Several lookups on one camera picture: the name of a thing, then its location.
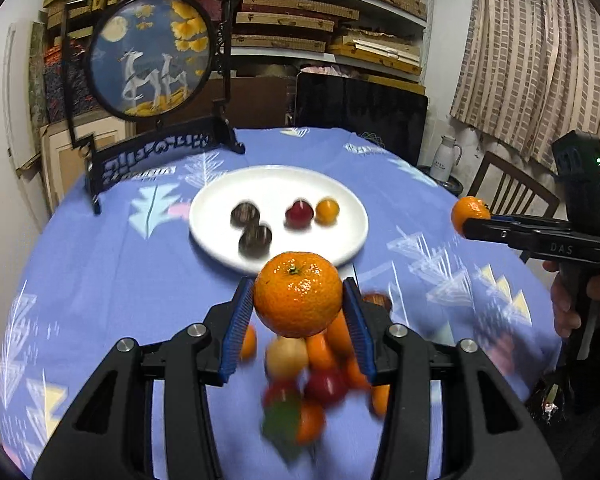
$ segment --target white plate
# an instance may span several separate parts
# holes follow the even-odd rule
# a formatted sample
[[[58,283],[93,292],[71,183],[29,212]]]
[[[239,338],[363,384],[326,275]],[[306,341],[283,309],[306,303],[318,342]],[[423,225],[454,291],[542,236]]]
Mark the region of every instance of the white plate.
[[[303,198],[315,208],[326,197],[336,199],[340,205],[333,226],[320,226],[313,221],[307,230],[285,228],[285,211],[295,200]],[[271,227],[269,254],[260,259],[240,254],[238,240],[242,229],[231,225],[232,209],[245,200],[258,207],[260,221]],[[337,180],[291,166],[252,166],[231,171],[203,187],[191,203],[189,229],[210,256],[254,275],[270,258],[285,251],[317,253],[340,266],[362,248],[369,220],[362,202]]]

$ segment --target television screen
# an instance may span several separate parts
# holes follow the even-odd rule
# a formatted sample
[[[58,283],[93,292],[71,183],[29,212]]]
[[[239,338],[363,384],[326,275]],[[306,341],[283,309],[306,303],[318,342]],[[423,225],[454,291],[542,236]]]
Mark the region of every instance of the television screen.
[[[301,72],[294,125],[349,130],[416,166],[428,101],[378,83]]]

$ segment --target circular painting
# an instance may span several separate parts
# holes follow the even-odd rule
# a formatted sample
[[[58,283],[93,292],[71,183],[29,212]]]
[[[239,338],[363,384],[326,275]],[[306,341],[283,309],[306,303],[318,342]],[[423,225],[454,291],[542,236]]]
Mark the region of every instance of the circular painting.
[[[183,0],[132,0],[100,28],[90,49],[91,82],[110,110],[156,116],[192,95],[208,76],[209,30]]]

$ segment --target checkered curtain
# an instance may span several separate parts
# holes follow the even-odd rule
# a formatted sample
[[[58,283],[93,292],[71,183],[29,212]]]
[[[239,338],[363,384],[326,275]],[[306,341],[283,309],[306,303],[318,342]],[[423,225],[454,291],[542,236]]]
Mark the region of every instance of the checkered curtain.
[[[551,143],[600,138],[600,17],[589,0],[474,0],[453,117],[555,171]]]

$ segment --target deer figure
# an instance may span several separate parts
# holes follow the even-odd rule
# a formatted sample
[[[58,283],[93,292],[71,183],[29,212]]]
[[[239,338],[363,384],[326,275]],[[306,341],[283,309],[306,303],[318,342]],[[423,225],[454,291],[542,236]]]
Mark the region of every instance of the deer figure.
[[[120,61],[125,61],[124,72],[125,72],[125,87],[122,91],[122,98],[126,101],[133,101],[134,103],[138,99],[142,99],[143,95],[138,94],[138,88],[150,83],[154,87],[154,102],[152,103],[153,108],[157,108],[160,105],[160,73],[157,69],[151,70],[145,77],[139,77],[134,69],[134,62],[139,57],[143,56],[144,52],[137,52],[130,50],[125,52]]]
[[[184,101],[184,99],[187,98],[187,93],[189,92],[189,86],[187,85],[187,73],[183,70],[176,77],[171,77],[170,63],[173,57],[169,54],[162,54],[162,57],[164,58],[164,64],[162,65],[160,80],[164,86],[164,93],[167,96],[167,102],[171,102],[171,85],[177,82],[180,82],[182,85],[182,100]]]

